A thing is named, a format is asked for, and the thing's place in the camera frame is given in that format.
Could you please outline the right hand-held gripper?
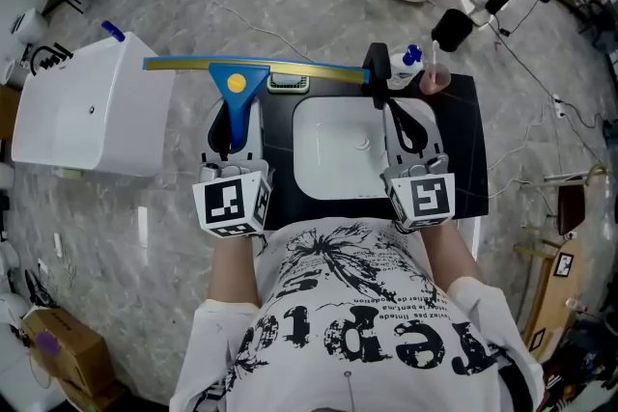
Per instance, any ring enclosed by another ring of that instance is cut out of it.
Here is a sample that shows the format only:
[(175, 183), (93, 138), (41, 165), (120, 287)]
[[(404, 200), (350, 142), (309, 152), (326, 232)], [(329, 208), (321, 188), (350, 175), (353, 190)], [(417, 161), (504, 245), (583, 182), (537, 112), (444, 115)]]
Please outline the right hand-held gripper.
[(435, 113), (426, 103), (384, 106), (387, 167), (380, 178), (405, 231), (440, 225), (455, 214), (455, 175), (448, 171)]

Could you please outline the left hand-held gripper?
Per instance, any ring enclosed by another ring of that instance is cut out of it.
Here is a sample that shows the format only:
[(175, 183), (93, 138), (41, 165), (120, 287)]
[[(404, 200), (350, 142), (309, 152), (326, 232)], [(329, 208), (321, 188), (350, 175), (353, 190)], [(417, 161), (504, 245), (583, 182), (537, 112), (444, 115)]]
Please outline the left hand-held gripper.
[(232, 148), (228, 104), (207, 115), (198, 182), (192, 186), (200, 227), (217, 238), (264, 232), (272, 192), (272, 169), (263, 154), (263, 117), (258, 99), (249, 107), (244, 143)]

